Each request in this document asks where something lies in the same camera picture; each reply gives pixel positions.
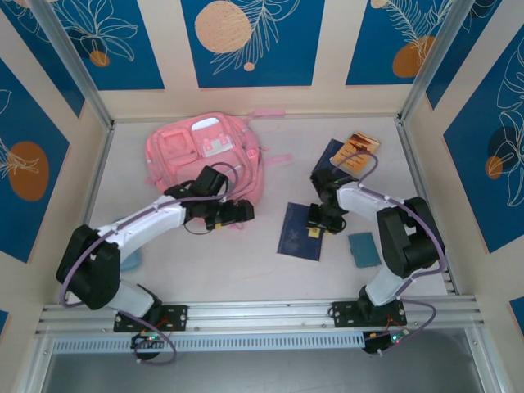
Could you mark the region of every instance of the dark blue passport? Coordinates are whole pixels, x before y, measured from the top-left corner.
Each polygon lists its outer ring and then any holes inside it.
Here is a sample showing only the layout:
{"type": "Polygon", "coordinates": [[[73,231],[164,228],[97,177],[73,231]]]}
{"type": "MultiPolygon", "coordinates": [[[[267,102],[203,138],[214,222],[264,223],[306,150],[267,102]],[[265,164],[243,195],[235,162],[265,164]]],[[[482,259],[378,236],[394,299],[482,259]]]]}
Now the dark blue passport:
{"type": "MultiPolygon", "coordinates": [[[[322,168],[334,169],[335,167],[332,165],[331,162],[329,162],[329,159],[336,155],[336,153],[341,149],[342,146],[344,146],[344,143],[339,142],[336,139],[332,139],[331,141],[329,141],[326,150],[324,150],[324,153],[322,153],[322,155],[320,156],[320,160],[318,160],[317,165],[313,168],[313,172],[322,168]]],[[[347,177],[347,173],[340,169],[337,169],[335,175],[337,178],[347,177]]]]}
{"type": "Polygon", "coordinates": [[[309,206],[289,202],[278,243],[278,254],[320,260],[324,230],[307,228],[309,206]]]}

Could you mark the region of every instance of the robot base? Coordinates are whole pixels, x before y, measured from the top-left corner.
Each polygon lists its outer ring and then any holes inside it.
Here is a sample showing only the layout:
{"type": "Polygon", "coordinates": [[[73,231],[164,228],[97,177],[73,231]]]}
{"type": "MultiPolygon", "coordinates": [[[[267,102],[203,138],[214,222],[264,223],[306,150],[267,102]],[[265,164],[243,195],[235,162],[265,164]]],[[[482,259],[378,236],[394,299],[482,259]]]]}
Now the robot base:
{"type": "Polygon", "coordinates": [[[362,300],[336,301],[332,303],[330,316],[335,321],[335,328],[385,327],[391,320],[394,320],[397,326],[405,326],[408,323],[404,306],[398,300],[380,307],[370,305],[364,309],[362,300]]]}

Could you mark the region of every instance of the peach circle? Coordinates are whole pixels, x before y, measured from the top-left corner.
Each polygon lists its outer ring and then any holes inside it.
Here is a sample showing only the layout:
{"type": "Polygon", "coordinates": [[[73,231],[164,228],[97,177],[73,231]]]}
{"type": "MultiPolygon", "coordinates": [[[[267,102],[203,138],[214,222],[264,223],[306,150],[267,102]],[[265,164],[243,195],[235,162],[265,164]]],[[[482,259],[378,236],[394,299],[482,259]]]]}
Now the peach circle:
{"type": "Polygon", "coordinates": [[[202,46],[213,53],[230,53],[251,38],[251,23],[236,4],[210,2],[195,19],[195,31],[202,46]]]}

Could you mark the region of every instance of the pink backpack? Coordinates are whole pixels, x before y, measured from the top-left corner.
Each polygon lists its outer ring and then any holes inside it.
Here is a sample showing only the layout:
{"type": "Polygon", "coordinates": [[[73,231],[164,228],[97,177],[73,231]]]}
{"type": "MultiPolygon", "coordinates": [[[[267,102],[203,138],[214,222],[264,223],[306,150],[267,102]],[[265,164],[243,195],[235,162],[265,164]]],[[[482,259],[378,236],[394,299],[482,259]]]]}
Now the pink backpack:
{"type": "MultiPolygon", "coordinates": [[[[239,177],[235,189],[240,192],[234,192],[231,199],[247,199],[255,205],[262,197],[264,162],[259,141],[238,117],[209,113],[167,124],[147,139],[146,159],[148,181],[161,192],[194,180],[206,165],[226,162],[239,177]]],[[[234,182],[234,173],[226,166],[216,169],[234,182]]]]}

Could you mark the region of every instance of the passport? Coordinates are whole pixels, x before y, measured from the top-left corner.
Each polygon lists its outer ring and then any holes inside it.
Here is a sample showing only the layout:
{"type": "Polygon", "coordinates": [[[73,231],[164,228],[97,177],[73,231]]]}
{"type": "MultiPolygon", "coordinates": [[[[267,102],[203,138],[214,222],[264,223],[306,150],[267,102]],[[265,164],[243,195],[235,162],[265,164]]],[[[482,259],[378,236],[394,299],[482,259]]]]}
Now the passport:
{"type": "Polygon", "coordinates": [[[320,260],[324,230],[307,228],[309,206],[289,202],[278,243],[278,254],[320,260]]]}

